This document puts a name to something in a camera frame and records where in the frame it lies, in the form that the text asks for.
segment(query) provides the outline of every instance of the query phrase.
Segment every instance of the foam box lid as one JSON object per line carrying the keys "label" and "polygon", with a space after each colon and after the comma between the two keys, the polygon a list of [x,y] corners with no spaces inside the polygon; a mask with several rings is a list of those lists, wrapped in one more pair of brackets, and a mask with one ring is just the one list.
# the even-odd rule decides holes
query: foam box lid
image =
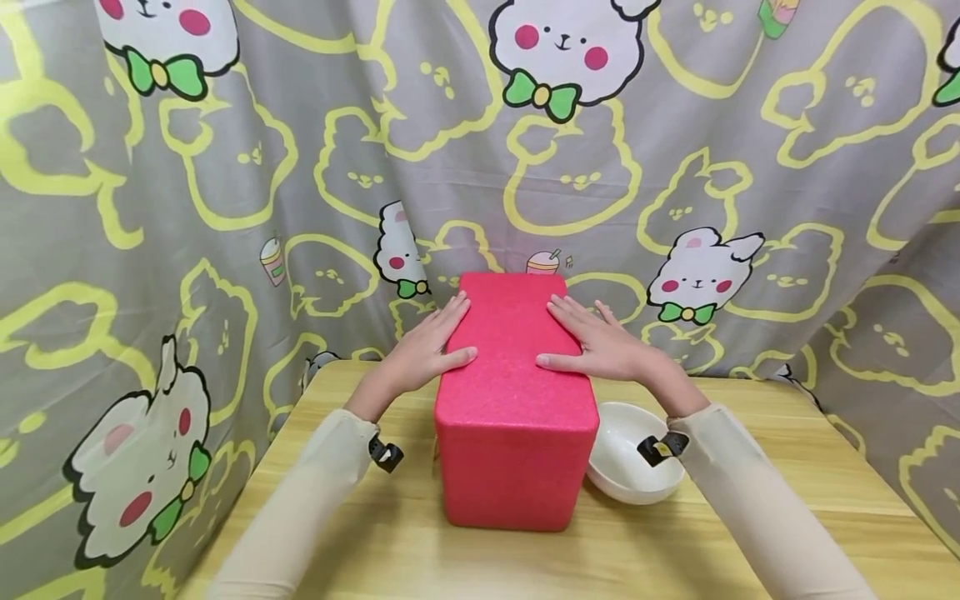
{"label": "foam box lid", "polygon": [[460,277],[470,310],[449,351],[477,347],[472,363],[440,380],[438,425],[595,432],[596,399],[589,379],[537,366],[541,353],[580,354],[580,344],[547,312],[564,296],[560,276],[467,273]]}

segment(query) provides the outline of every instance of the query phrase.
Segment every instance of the yellow outline drawing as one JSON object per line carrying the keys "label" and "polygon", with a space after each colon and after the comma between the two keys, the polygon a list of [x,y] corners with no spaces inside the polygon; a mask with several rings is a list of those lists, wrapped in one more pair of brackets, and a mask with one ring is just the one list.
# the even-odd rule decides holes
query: yellow outline drawing
{"label": "yellow outline drawing", "polygon": [[280,39],[291,43],[302,50],[314,54],[356,54],[360,60],[376,62],[383,69],[386,78],[384,91],[396,87],[396,69],[390,56],[383,50],[383,42],[387,34],[387,22],[390,20],[390,11],[395,0],[377,0],[376,24],[373,28],[369,43],[359,43],[349,33],[340,39],[323,39],[305,34],[287,25],[278,23],[251,4],[250,0],[233,0],[233,6],[261,29]]}
{"label": "yellow outline drawing", "polygon": [[670,47],[670,43],[660,30],[660,23],[663,20],[660,11],[653,11],[647,17],[647,37],[650,40],[650,46],[654,49],[654,53],[660,57],[660,62],[663,63],[663,66],[670,76],[673,77],[678,84],[693,93],[705,98],[710,98],[711,100],[723,100],[724,98],[733,96],[754,68],[756,56],[760,53],[760,46],[763,44],[763,32],[760,32],[759,37],[756,39],[754,52],[750,55],[750,59],[747,60],[747,64],[743,67],[743,72],[740,73],[736,81],[732,84],[719,84],[704,79],[699,75],[694,75],[680,64],[680,61],[677,60],[677,56],[673,52],[673,48]]}
{"label": "yellow outline drawing", "polygon": [[[507,150],[516,157],[516,168],[507,185],[503,190],[503,210],[507,214],[507,219],[515,228],[524,233],[544,236],[562,236],[573,235],[587,229],[596,227],[601,223],[609,221],[611,218],[628,207],[636,198],[636,192],[640,188],[640,181],[643,179],[643,168],[634,159],[633,150],[627,143],[625,135],[626,128],[623,123],[623,105],[619,100],[612,99],[603,103],[611,112],[611,127],[613,129],[612,144],[620,156],[620,166],[630,173],[630,181],[627,183],[627,190],[622,198],[613,201],[613,204],[607,206],[600,212],[572,223],[563,223],[560,225],[537,225],[527,221],[516,208],[516,192],[520,182],[526,176],[527,169],[531,166],[539,166],[552,158],[557,153],[558,137],[565,135],[583,135],[584,132],[574,125],[576,117],[564,125],[557,125],[548,117],[538,114],[527,114],[516,121],[514,127],[507,134]],[[550,145],[543,152],[531,153],[523,144],[520,138],[530,130],[531,127],[543,127],[552,129],[554,133],[550,140]]]}
{"label": "yellow outline drawing", "polygon": [[[143,243],[143,227],[124,229],[114,198],[117,189],[127,182],[125,176],[112,173],[88,158],[83,158],[88,171],[83,176],[40,173],[30,164],[26,148],[11,132],[11,123],[17,116],[53,107],[77,130],[81,139],[81,156],[93,147],[96,138],[93,123],[77,97],[64,85],[46,76],[43,53],[19,5],[19,2],[8,3],[0,11],[0,28],[10,40],[13,59],[20,74],[17,80],[0,83],[0,98],[3,99],[3,111],[0,113],[0,176],[13,188],[32,196],[95,197],[107,241],[118,250],[136,248]],[[131,141],[132,137],[128,136],[128,151]]]}
{"label": "yellow outline drawing", "polygon": [[104,600],[107,597],[107,570],[97,566],[73,571],[28,591],[16,600],[51,600],[75,593],[79,593],[82,600]]}
{"label": "yellow outline drawing", "polygon": [[[13,338],[20,329],[55,309],[59,304],[68,302],[78,306],[92,304],[96,307],[96,314],[89,320],[86,336],[76,346],[47,351],[34,342]],[[27,367],[38,371],[50,371],[72,367],[99,352],[112,361],[130,367],[136,373],[141,389],[152,390],[156,384],[153,363],[138,348],[123,344],[111,333],[113,320],[120,313],[116,297],[108,290],[79,281],[61,283],[0,319],[0,354],[26,347],[24,362]],[[0,544],[7,543],[36,527],[72,502],[73,496],[69,485],[57,490],[22,514],[0,525]]]}
{"label": "yellow outline drawing", "polygon": [[313,181],[317,183],[317,190],[320,192],[320,197],[323,198],[324,202],[329,204],[331,208],[343,215],[347,215],[351,219],[356,219],[360,223],[369,225],[372,228],[379,228],[379,216],[367,214],[362,210],[350,206],[331,194],[330,190],[326,187],[324,172],[330,167],[330,158],[333,156],[333,151],[337,148],[337,122],[344,117],[355,117],[367,128],[367,134],[358,141],[376,142],[381,146],[383,145],[379,128],[362,108],[341,107],[328,111],[324,116],[324,146],[320,149],[317,164],[313,167]]}
{"label": "yellow outline drawing", "polygon": [[609,281],[611,283],[619,283],[620,285],[630,288],[630,291],[634,293],[634,296],[636,296],[636,309],[626,319],[619,319],[620,324],[631,323],[640,316],[640,313],[643,311],[643,307],[647,304],[646,288],[644,288],[643,284],[640,283],[634,276],[629,276],[625,273],[580,273],[566,280],[567,291],[572,290],[575,285],[578,283],[583,283],[584,281]]}
{"label": "yellow outline drawing", "polygon": [[418,315],[432,312],[437,309],[437,303],[434,302],[433,300],[431,300],[427,304],[417,302],[416,300],[404,300],[403,298],[397,298],[395,300],[391,300],[390,304],[388,305],[388,308],[390,310],[390,316],[394,318],[394,337],[396,337],[396,340],[398,342],[400,341],[400,338],[402,338],[403,335],[406,333],[406,331],[403,330],[403,317],[400,315],[401,304],[410,304],[411,306],[414,306],[415,308],[417,308],[416,314]]}
{"label": "yellow outline drawing", "polygon": [[820,312],[830,295],[830,286],[833,284],[833,278],[836,276],[837,263],[840,261],[840,254],[843,251],[844,233],[838,228],[824,225],[822,223],[800,223],[796,227],[787,231],[779,240],[767,240],[762,248],[767,249],[767,253],[754,260],[754,275],[756,268],[769,260],[773,252],[779,250],[796,250],[797,246],[792,244],[793,239],[806,231],[819,231],[830,237],[830,255],[827,257],[827,277],[824,279],[824,287],[820,295],[806,309],[798,313],[788,313],[779,310],[758,310],[754,308],[742,308],[735,303],[736,297],[727,302],[724,310],[744,317],[746,319],[760,319],[762,321],[775,321],[777,323],[799,323],[811,319]]}
{"label": "yellow outline drawing", "polygon": [[[233,467],[237,464],[237,460],[242,455],[247,455],[248,459],[247,475],[244,477],[244,482],[246,482],[253,474],[253,466],[256,464],[256,445],[252,440],[244,440],[243,442],[237,444],[235,451],[233,440],[224,442],[224,444],[221,445],[217,452],[213,455],[213,460],[210,462],[210,469],[207,472],[207,476],[204,477],[204,480],[200,485],[199,500],[192,509],[180,516],[180,519],[177,521],[177,524],[174,525],[173,531],[170,532],[170,535],[164,538],[163,541],[156,546],[154,554],[150,557],[150,560],[147,562],[147,566],[143,570],[143,576],[140,578],[141,586],[144,588],[159,588],[160,594],[168,600],[174,600],[174,598],[177,597],[177,592],[179,591],[177,589],[177,578],[173,573],[170,572],[170,569],[164,566],[158,566],[156,564],[160,552],[163,551],[163,548],[167,545],[167,542],[176,536],[178,530],[185,527],[188,522],[192,524],[195,520],[197,520],[197,517],[199,517],[204,511],[206,500],[211,495],[216,495],[219,493],[220,489],[224,486],[232,474]],[[220,478],[216,485],[211,486],[210,481],[213,479],[212,475],[215,472],[217,465],[223,460],[227,461],[227,465],[224,468],[224,475]]]}
{"label": "yellow outline drawing", "polygon": [[278,361],[276,361],[271,367],[267,370],[267,373],[263,376],[263,406],[267,409],[267,436],[270,437],[270,428],[273,426],[274,421],[280,415],[286,415],[294,409],[294,406],[297,405],[298,398],[294,397],[291,399],[289,404],[282,406],[277,406],[274,401],[273,392],[271,388],[274,386],[274,380],[276,377],[283,372],[294,360],[298,357],[301,357],[301,349],[307,345],[311,344],[317,347],[317,351],[311,354],[315,356],[321,352],[326,352],[329,348],[326,345],[326,340],[323,336],[317,333],[311,333],[309,331],[303,332],[299,338],[297,338],[297,343],[294,344],[293,348],[284,354]]}
{"label": "yellow outline drawing", "polygon": [[381,350],[380,348],[367,346],[366,348],[360,348],[360,349],[354,350],[353,353],[350,355],[350,360],[363,360],[361,356],[363,356],[364,354],[376,354],[377,356],[380,357],[380,360],[383,360],[384,358],[387,357],[386,354],[383,353],[383,350]]}
{"label": "yellow outline drawing", "polygon": [[[953,379],[950,381],[941,381],[940,383],[927,384],[914,377],[907,377],[889,371],[857,371],[848,366],[839,356],[840,347],[853,348],[847,341],[847,331],[853,329],[858,321],[856,313],[851,306],[863,292],[883,285],[901,287],[912,292],[917,300],[926,310],[926,313],[946,332],[953,344],[950,350],[949,363],[953,371]],[[833,363],[843,372],[851,377],[861,381],[876,381],[880,383],[896,383],[899,386],[913,390],[920,394],[932,397],[951,396],[960,393],[960,320],[953,315],[948,308],[943,306],[937,298],[930,293],[926,287],[910,277],[901,275],[880,275],[873,276],[863,284],[863,287],[856,293],[850,302],[840,309],[841,313],[847,318],[847,324],[836,328],[831,324],[824,325],[824,328],[833,336],[830,343],[829,355]]]}
{"label": "yellow outline drawing", "polygon": [[[906,246],[907,240],[897,240],[880,233],[880,219],[890,207],[890,203],[898,196],[903,187],[913,179],[917,173],[931,171],[950,163],[960,156],[960,141],[954,141],[949,149],[940,154],[930,156],[926,153],[927,144],[930,140],[939,135],[948,127],[960,127],[960,114],[948,114],[944,118],[934,123],[929,129],[920,134],[917,141],[913,143],[913,164],[899,181],[887,192],[880,204],[874,211],[874,216],[870,219],[870,226],[867,229],[867,243],[874,248],[895,252]],[[930,223],[957,223],[960,222],[960,209],[941,210],[933,216]]]}
{"label": "yellow outline drawing", "polygon": [[643,329],[640,330],[640,340],[644,344],[651,344],[653,332],[658,328],[668,329],[673,334],[673,337],[670,338],[671,342],[688,341],[691,347],[699,346],[703,342],[706,342],[707,345],[713,350],[713,357],[700,367],[684,367],[684,370],[687,372],[687,374],[699,375],[713,365],[719,363],[726,352],[723,344],[713,337],[713,331],[715,331],[717,328],[716,324],[710,323],[703,325],[702,327],[697,327],[696,329],[683,331],[672,323],[661,323],[659,321],[654,321],[645,325]]}
{"label": "yellow outline drawing", "polygon": [[[353,262],[360,265],[360,267],[370,274],[370,281],[367,283],[367,289],[362,292],[357,292],[353,296],[347,298],[343,301],[336,310],[322,312],[316,310],[313,307],[313,303],[317,300],[320,300],[322,297],[312,297],[305,296],[306,288],[298,283],[294,283],[292,278],[292,272],[290,270],[290,252],[304,242],[316,242],[318,244],[324,244],[329,246],[333,250],[344,254],[347,258]],[[290,316],[294,319],[300,314],[300,312],[305,313],[309,317],[343,317],[347,314],[347,311],[351,306],[363,300],[364,298],[369,298],[373,295],[373,292],[376,291],[376,286],[380,283],[380,273],[376,270],[376,267],[373,265],[373,262],[367,258],[364,254],[355,250],[352,246],[341,242],[338,239],[332,238],[328,235],[323,235],[322,233],[301,233],[300,235],[295,235],[283,245],[283,258],[287,265],[287,285],[290,287]]]}
{"label": "yellow outline drawing", "polygon": [[491,93],[491,103],[484,109],[483,115],[476,120],[465,120],[460,124],[441,130],[437,136],[421,145],[416,150],[398,148],[390,140],[391,124],[407,117],[401,113],[390,101],[388,94],[396,88],[396,66],[393,59],[383,48],[387,36],[387,27],[390,22],[395,0],[378,0],[376,9],[376,23],[369,43],[359,43],[353,34],[347,34],[340,39],[322,39],[297,31],[287,25],[274,21],[272,18],[254,7],[250,0],[234,0],[234,6],[250,21],[256,23],[271,34],[295,45],[299,48],[316,54],[343,55],[356,53],[360,60],[376,62],[383,69],[386,82],[384,83],[381,98],[371,98],[373,109],[380,115],[377,129],[381,132],[380,141],[384,149],[391,155],[419,162],[440,150],[452,139],[461,138],[469,133],[485,131],[496,120],[497,114],[503,109],[500,101],[502,83],[499,71],[487,60],[487,30],[476,20],[476,16],[469,8],[467,0],[446,0],[453,14],[460,21],[470,41],[477,50],[478,57],[483,65],[484,79]]}
{"label": "yellow outline drawing", "polygon": [[913,476],[910,473],[913,467],[922,467],[928,459],[939,456],[940,448],[947,442],[947,438],[953,438],[960,442],[960,431],[952,427],[947,427],[946,425],[937,425],[930,432],[930,435],[926,438],[922,447],[914,450],[912,454],[901,456],[899,464],[900,485],[903,487],[903,493],[906,494],[910,503],[913,504],[913,508],[926,522],[926,526],[932,529],[933,533],[937,534],[937,537],[950,549],[950,552],[960,556],[960,541],[947,533],[947,530],[940,524],[940,521],[937,520],[937,517],[926,505],[924,499],[913,489]]}
{"label": "yellow outline drawing", "polygon": [[867,458],[867,441],[863,439],[863,435],[859,431],[854,429],[849,423],[845,420],[840,419],[839,416],[833,413],[825,413],[824,417],[827,419],[827,422],[833,425],[835,429],[843,429],[850,434],[852,438],[856,440],[856,453],[862,456],[864,459]]}
{"label": "yellow outline drawing", "polygon": [[[813,348],[810,346],[800,348],[800,354],[802,354],[806,360],[806,379],[804,381],[797,379],[797,381],[808,390],[813,390],[817,387],[817,355],[813,353]],[[779,350],[764,350],[756,356],[754,362],[749,367],[734,367],[730,369],[730,377],[736,377],[742,374],[754,381],[766,381],[767,379],[756,375],[757,370],[759,370],[764,361],[772,360],[778,363],[786,363],[796,357],[796,354],[781,352]]]}
{"label": "yellow outline drawing", "polygon": [[[750,171],[747,163],[739,160],[711,163],[710,148],[704,147],[684,158],[680,162],[680,166],[677,167],[677,171],[674,172],[673,177],[670,178],[670,184],[667,185],[650,204],[644,206],[643,210],[640,211],[640,217],[636,222],[636,240],[640,243],[640,246],[654,254],[667,256],[673,248],[673,242],[671,241],[670,244],[660,244],[653,239],[650,233],[647,232],[647,228],[650,226],[650,217],[663,208],[673,194],[676,193],[677,188],[680,187],[680,182],[683,181],[687,175],[690,165],[693,164],[697,158],[701,158],[703,163],[700,170],[693,174],[693,177],[707,178],[707,182],[704,183],[704,193],[714,200],[719,200],[723,203],[726,224],[720,231],[720,238],[722,240],[729,240],[736,232],[737,225],[739,224],[739,217],[736,211],[736,197],[754,184],[754,174]],[[739,181],[726,189],[717,189],[713,185],[713,174],[728,169],[736,174]]]}
{"label": "yellow outline drawing", "polygon": [[[206,305],[194,306],[192,304],[196,290],[192,290],[191,287],[200,275],[203,274],[206,274],[206,276],[210,278],[218,290],[223,291],[231,298],[240,300],[241,303],[243,303],[244,311],[247,313],[247,323],[243,331],[243,349],[241,350],[237,384],[230,402],[226,406],[210,411],[210,427],[213,427],[233,415],[237,407],[240,406],[240,400],[243,399],[243,393],[247,387],[247,367],[250,365],[253,334],[256,331],[257,321],[259,321],[259,313],[257,312],[256,304],[253,302],[253,296],[251,296],[250,290],[241,285],[234,285],[226,279],[221,278],[217,270],[210,264],[210,261],[202,258],[200,262],[197,263],[197,266],[183,276],[183,280],[180,282],[180,306],[183,311],[183,318],[177,324],[176,333],[178,338],[188,336],[187,343],[190,346],[190,354],[186,360],[186,365],[197,364],[197,355],[200,351],[200,346],[195,338],[189,337],[189,334],[193,326],[197,324],[197,321],[199,321],[200,317],[206,312],[206,309],[209,308],[209,306]],[[221,305],[216,308],[223,310],[225,307]],[[201,367],[207,372],[210,371],[209,367],[204,367],[203,365],[201,365]]]}
{"label": "yellow outline drawing", "polygon": [[124,144],[127,145],[127,159],[133,158],[133,148],[143,139],[143,108],[140,105],[140,94],[133,89],[130,83],[130,76],[127,75],[127,67],[110,50],[104,49],[107,55],[107,67],[113,79],[120,85],[127,95],[127,111],[130,112],[130,128],[123,136]]}
{"label": "yellow outline drawing", "polygon": [[496,262],[496,256],[494,256],[493,252],[490,250],[490,241],[487,239],[487,232],[483,229],[483,226],[478,223],[473,223],[472,221],[464,221],[461,219],[451,219],[441,225],[440,230],[437,231],[437,236],[433,238],[433,240],[416,240],[417,244],[423,246],[426,250],[422,257],[422,264],[430,264],[430,261],[433,258],[433,252],[454,250],[452,246],[446,243],[446,236],[456,228],[464,228],[473,231],[473,239],[477,243],[477,253],[483,256],[484,260],[487,261],[487,268],[494,273],[503,273],[503,268],[500,267],[500,265]]}
{"label": "yellow outline drawing", "polygon": [[456,16],[457,20],[460,21],[460,25],[464,28],[464,31],[467,32],[467,37],[469,37],[477,52],[477,58],[480,60],[480,64],[483,65],[484,84],[490,92],[491,101],[484,107],[483,114],[480,118],[474,120],[465,119],[449,129],[440,130],[437,132],[436,137],[424,142],[416,150],[404,150],[394,145],[390,139],[390,133],[391,125],[394,121],[403,121],[407,117],[390,101],[387,95],[389,90],[384,89],[382,101],[378,102],[376,99],[372,99],[373,109],[380,113],[380,131],[384,147],[391,156],[396,156],[401,160],[421,162],[440,150],[450,140],[460,139],[470,133],[486,131],[493,122],[496,121],[497,115],[504,106],[500,98],[503,92],[503,83],[500,82],[500,71],[487,58],[490,48],[490,42],[487,39],[487,28],[477,21],[476,15],[473,14],[467,0],[446,0],[446,4],[450,7],[450,10],[454,16]]}
{"label": "yellow outline drawing", "polygon": [[[200,215],[200,218],[204,220],[204,223],[206,223],[209,228],[215,231],[236,231],[238,229],[253,228],[269,221],[271,217],[274,216],[276,191],[294,170],[294,167],[297,165],[297,160],[300,157],[300,153],[297,150],[297,140],[294,138],[293,131],[291,131],[290,127],[283,121],[275,118],[266,107],[256,101],[256,96],[253,94],[253,88],[250,85],[250,76],[247,74],[247,68],[238,62],[230,71],[232,73],[238,73],[243,77],[247,90],[250,92],[250,101],[253,110],[260,116],[260,119],[263,120],[264,127],[274,130],[280,136],[283,140],[283,147],[287,152],[286,156],[276,164],[276,170],[271,176],[270,193],[266,205],[253,214],[242,217],[229,217],[218,214],[206,204],[204,195],[200,191],[194,158],[206,152],[210,144],[213,143],[214,135],[213,129],[204,122],[203,118],[217,110],[232,106],[229,102],[214,96],[213,82],[210,82],[210,91],[206,98],[200,102],[191,102],[178,97],[170,97],[164,98],[159,103],[159,125],[163,141],[166,142],[171,152],[179,155],[183,161],[183,171],[185,172],[190,199],[193,201],[193,205],[197,209],[197,214]],[[177,139],[170,133],[171,114],[175,110],[198,110],[200,112],[197,119],[200,126],[200,133],[192,141],[187,142]]]}
{"label": "yellow outline drawing", "polygon": [[[833,59],[837,49],[847,38],[847,35],[862,21],[868,14],[878,9],[888,8],[899,12],[907,21],[909,21],[924,42],[926,58],[924,65],[924,82],[917,99],[917,105],[908,110],[899,121],[886,125],[874,125],[863,132],[852,133],[850,135],[841,135],[834,138],[823,148],[818,148],[807,158],[795,158],[792,156],[797,141],[805,133],[816,131],[816,127],[810,123],[806,112],[820,104],[828,88],[828,77],[824,71],[827,64]],[[934,91],[940,86],[940,67],[937,66],[936,57],[943,45],[943,24],[940,15],[921,0],[863,0],[856,5],[856,8],[844,20],[843,23],[834,32],[830,38],[827,47],[810,65],[810,68],[804,71],[794,71],[787,73],[774,82],[770,88],[767,97],[763,100],[760,108],[760,116],[770,123],[787,130],[789,133],[777,150],[777,161],[784,167],[791,169],[803,169],[824,156],[829,156],[840,150],[844,146],[853,144],[863,144],[872,139],[883,135],[892,135],[902,132],[912,124],[917,117],[921,115],[930,106],[930,98]],[[812,91],[812,99],[806,105],[799,117],[791,117],[778,112],[777,105],[780,102],[782,92],[790,87],[809,85]]]}

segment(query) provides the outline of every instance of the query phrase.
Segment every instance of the hand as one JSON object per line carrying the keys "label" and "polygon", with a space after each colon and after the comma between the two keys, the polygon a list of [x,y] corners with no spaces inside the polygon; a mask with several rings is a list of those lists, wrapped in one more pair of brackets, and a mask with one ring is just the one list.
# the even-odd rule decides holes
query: hand
{"label": "hand", "polygon": [[636,381],[650,392],[668,417],[685,417],[709,406],[686,372],[665,352],[632,336],[610,307],[594,303],[602,319],[566,297],[553,296],[547,310],[580,342],[579,356],[541,354],[537,364],[551,371],[579,372],[605,379]]}
{"label": "hand", "polygon": [[547,310],[577,338],[583,354],[541,354],[537,357],[538,365],[551,371],[581,372],[644,385],[652,373],[662,370],[667,363],[677,366],[664,352],[632,336],[606,304],[597,300],[595,305],[602,319],[591,315],[571,297],[551,297]]}
{"label": "hand", "polygon": [[431,313],[403,336],[393,351],[364,375],[344,406],[357,417],[377,422],[397,396],[413,392],[441,373],[469,364],[477,348],[444,354],[444,346],[467,314],[466,292],[450,299],[443,310]]}

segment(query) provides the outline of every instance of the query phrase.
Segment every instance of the red foam box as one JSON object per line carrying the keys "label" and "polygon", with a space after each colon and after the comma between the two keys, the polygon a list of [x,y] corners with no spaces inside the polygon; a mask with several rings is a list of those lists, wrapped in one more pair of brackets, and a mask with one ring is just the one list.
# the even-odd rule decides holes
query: red foam box
{"label": "red foam box", "polygon": [[434,408],[446,516],[463,527],[562,531],[600,426],[587,377],[535,363],[543,352],[581,352],[546,309],[566,284],[468,273],[460,289],[470,310],[447,346],[478,353],[441,377]]}

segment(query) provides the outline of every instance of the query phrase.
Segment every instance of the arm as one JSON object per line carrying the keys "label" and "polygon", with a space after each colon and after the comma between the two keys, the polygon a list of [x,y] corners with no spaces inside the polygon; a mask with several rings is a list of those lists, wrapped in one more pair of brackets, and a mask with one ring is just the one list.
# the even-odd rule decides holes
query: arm
{"label": "arm", "polygon": [[363,479],[376,425],[338,409],[324,419],[217,573],[207,597],[289,598],[330,516]]}
{"label": "arm", "polygon": [[411,329],[367,372],[343,409],[333,411],[230,551],[207,592],[212,600],[293,596],[330,516],[367,472],[376,423],[406,392],[463,367],[476,348],[443,354],[469,310],[464,293]]}
{"label": "arm", "polygon": [[670,420],[690,439],[680,460],[767,593],[774,600],[876,600],[740,421],[689,388],[685,393],[700,408],[668,410],[688,414]]}
{"label": "arm", "polygon": [[627,332],[606,304],[598,301],[596,307],[600,319],[571,298],[553,297],[547,310],[580,340],[584,352],[542,354],[537,364],[636,381],[650,390],[671,428],[690,439],[681,456],[690,478],[774,600],[875,600],[743,425],[727,409],[711,405],[669,356]]}

